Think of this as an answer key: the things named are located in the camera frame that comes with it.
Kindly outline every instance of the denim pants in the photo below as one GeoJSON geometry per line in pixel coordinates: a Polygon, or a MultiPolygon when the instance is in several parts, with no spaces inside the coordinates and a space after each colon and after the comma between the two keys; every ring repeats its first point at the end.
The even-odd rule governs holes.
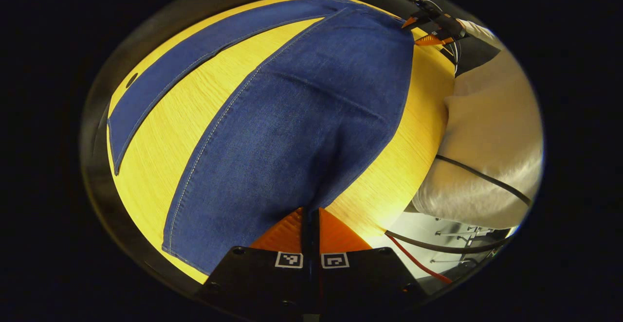
{"type": "MultiPolygon", "coordinates": [[[[327,14],[242,81],[187,163],[167,214],[162,248],[208,275],[228,249],[250,245],[294,209],[331,204],[391,140],[409,89],[414,43],[411,32],[400,29],[403,21],[347,0],[285,1],[240,15],[257,20],[265,7],[271,8],[272,21],[280,21],[274,26],[282,25],[286,15],[300,21],[327,14]]],[[[188,59],[170,75],[181,75],[192,58],[213,56],[214,49],[251,36],[243,32],[274,27],[268,18],[251,27],[232,21],[231,36],[207,36],[201,51],[185,49],[183,41],[169,52],[188,59]],[[182,49],[192,55],[182,56],[182,49]]],[[[146,81],[163,87],[169,80],[160,73],[150,78],[148,71],[142,75],[146,81]]],[[[118,131],[117,171],[133,125],[164,93],[132,94],[136,102],[127,107],[136,109],[119,111],[130,118],[123,123],[113,119],[118,105],[109,120],[118,131]]]]}

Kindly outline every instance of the wooden table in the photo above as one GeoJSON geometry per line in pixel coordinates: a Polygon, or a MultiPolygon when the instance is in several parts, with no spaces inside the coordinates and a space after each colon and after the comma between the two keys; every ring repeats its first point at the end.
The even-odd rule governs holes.
{"type": "MultiPolygon", "coordinates": [[[[285,0],[261,0],[227,10],[165,41],[119,84],[110,100],[109,116],[132,76],[145,71],[180,41],[223,18],[278,1],[285,0]]],[[[200,283],[207,279],[205,274],[161,249],[166,215],[186,163],[207,125],[246,75],[320,19],[283,25],[253,36],[222,51],[183,78],[140,125],[118,176],[113,173],[107,138],[111,173],[129,216],[154,248],[200,283]]],[[[412,33],[415,38],[425,35],[420,29],[412,33]]],[[[454,65],[439,49],[415,47],[411,85],[398,131],[370,167],[327,207],[327,211],[364,240],[383,235],[403,212],[428,172],[442,140],[447,122],[443,98],[452,94],[454,65]]]]}

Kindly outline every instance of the black cable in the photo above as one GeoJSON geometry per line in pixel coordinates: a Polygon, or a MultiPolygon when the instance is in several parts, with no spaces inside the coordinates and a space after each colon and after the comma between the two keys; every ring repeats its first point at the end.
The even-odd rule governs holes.
{"type": "Polygon", "coordinates": [[[467,248],[455,248],[455,247],[443,247],[442,245],[434,245],[434,244],[428,244],[428,243],[424,243],[424,242],[419,242],[418,240],[414,240],[411,238],[407,238],[405,236],[399,235],[398,233],[393,233],[392,231],[386,231],[386,234],[393,236],[394,238],[398,238],[399,240],[402,240],[403,242],[407,242],[408,244],[412,244],[412,245],[416,245],[420,248],[424,248],[424,249],[429,249],[429,250],[434,250],[434,251],[440,251],[442,253],[450,253],[450,254],[476,254],[476,253],[483,253],[484,251],[490,251],[493,249],[496,249],[498,247],[501,247],[502,245],[505,245],[510,238],[512,238],[513,235],[508,236],[507,238],[504,238],[503,240],[498,240],[497,242],[491,243],[491,244],[487,244],[487,245],[482,245],[481,247],[467,247],[467,248]]]}
{"type": "Polygon", "coordinates": [[[481,173],[480,171],[477,171],[475,169],[472,169],[471,167],[465,165],[465,164],[461,164],[460,162],[456,161],[456,160],[452,160],[450,158],[446,158],[444,156],[440,156],[440,155],[436,155],[435,156],[436,159],[438,160],[443,160],[443,161],[447,161],[450,164],[454,164],[458,167],[461,167],[467,171],[469,171],[470,173],[478,176],[479,178],[482,178],[484,180],[487,180],[489,182],[491,182],[494,185],[497,185],[498,187],[501,187],[505,190],[507,190],[508,192],[512,193],[513,195],[515,195],[517,198],[519,198],[522,202],[524,202],[527,206],[532,205],[532,200],[530,198],[528,198],[527,196],[525,196],[525,194],[521,193],[520,191],[518,191],[517,189],[511,187],[510,185],[505,184],[504,182],[501,182],[500,180],[496,180],[490,176],[487,176],[483,173],[481,173]]]}

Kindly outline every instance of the black background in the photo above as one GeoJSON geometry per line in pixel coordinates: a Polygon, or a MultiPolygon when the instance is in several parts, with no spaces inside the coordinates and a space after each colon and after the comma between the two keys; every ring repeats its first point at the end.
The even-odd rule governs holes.
{"type": "MultiPolygon", "coordinates": [[[[80,177],[77,134],[92,80],[116,45],[170,1],[4,3],[6,13],[17,16],[3,25],[5,48],[17,50],[6,56],[4,68],[5,144],[15,149],[5,156],[11,171],[5,209],[11,214],[4,217],[3,262],[11,269],[3,270],[2,300],[9,320],[222,318],[127,258],[98,222],[80,177]]],[[[608,90],[616,87],[607,71],[616,64],[609,60],[616,52],[610,45],[620,42],[617,3],[451,1],[494,29],[523,64],[543,110],[547,166],[520,235],[472,280],[411,318],[580,321],[615,311],[620,274],[605,271],[615,254],[601,251],[600,243],[620,232],[590,212],[619,211],[616,202],[602,198],[616,180],[605,140],[616,131],[607,122],[620,117],[606,107],[614,97],[608,90]]]]}

